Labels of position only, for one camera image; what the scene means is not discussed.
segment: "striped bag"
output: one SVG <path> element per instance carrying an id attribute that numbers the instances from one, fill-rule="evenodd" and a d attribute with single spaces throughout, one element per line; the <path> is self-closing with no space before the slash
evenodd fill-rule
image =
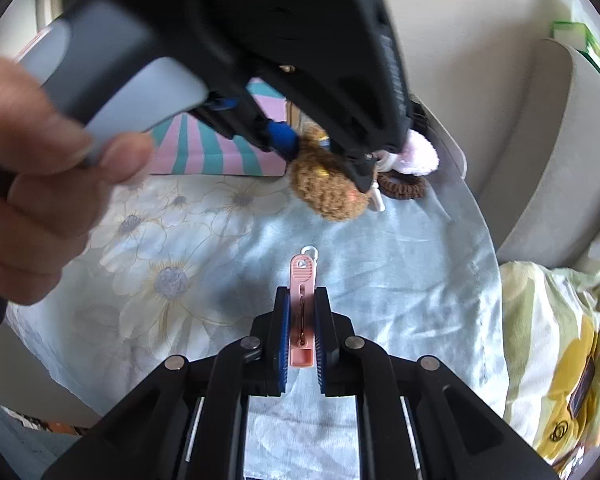
<path id="1" fill-rule="evenodd" d="M 286 121 L 283 95 L 258 79 L 248 89 L 269 119 Z M 151 133 L 157 146 L 153 174 L 285 174 L 286 162 L 279 155 L 263 152 L 239 136 L 225 139 L 189 114 L 158 124 Z"/>

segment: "finger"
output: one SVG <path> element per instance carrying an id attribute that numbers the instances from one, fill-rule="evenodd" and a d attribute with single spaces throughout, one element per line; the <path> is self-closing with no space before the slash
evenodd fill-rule
<path id="1" fill-rule="evenodd" d="M 87 234 L 104 215 L 112 186 L 97 168 L 16 177 L 7 202 L 61 238 Z"/>
<path id="2" fill-rule="evenodd" d="M 105 148 L 98 165 L 110 184 L 139 184 L 149 173 L 153 154 L 150 134 L 123 133 Z"/>
<path id="3" fill-rule="evenodd" d="M 37 303 L 56 287 L 61 275 L 25 272 L 0 262 L 0 296 L 22 305 Z"/>
<path id="4" fill-rule="evenodd" d="M 21 66 L 0 58 L 0 165 L 15 173 L 53 174 L 88 153 L 91 136 L 53 108 Z"/>
<path id="5" fill-rule="evenodd" d="M 36 274 L 52 274 L 82 254 L 88 236 L 61 238 L 0 199 L 0 262 Z"/>

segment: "flower center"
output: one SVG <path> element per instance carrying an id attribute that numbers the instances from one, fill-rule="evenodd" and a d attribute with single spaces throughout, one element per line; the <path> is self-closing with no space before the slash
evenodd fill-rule
<path id="1" fill-rule="evenodd" d="M 234 195 L 234 205 L 238 207 L 247 207 L 253 202 L 253 196 L 248 193 L 238 192 Z"/>
<path id="2" fill-rule="evenodd" d="M 165 267 L 155 277 L 154 289 L 169 300 L 175 300 L 187 290 L 188 284 L 189 279 L 182 269 Z"/>
<path id="3" fill-rule="evenodd" d="M 118 231 L 120 234 L 128 235 L 131 231 L 133 231 L 136 227 L 140 225 L 142 219 L 138 215 L 128 215 L 120 224 Z"/>

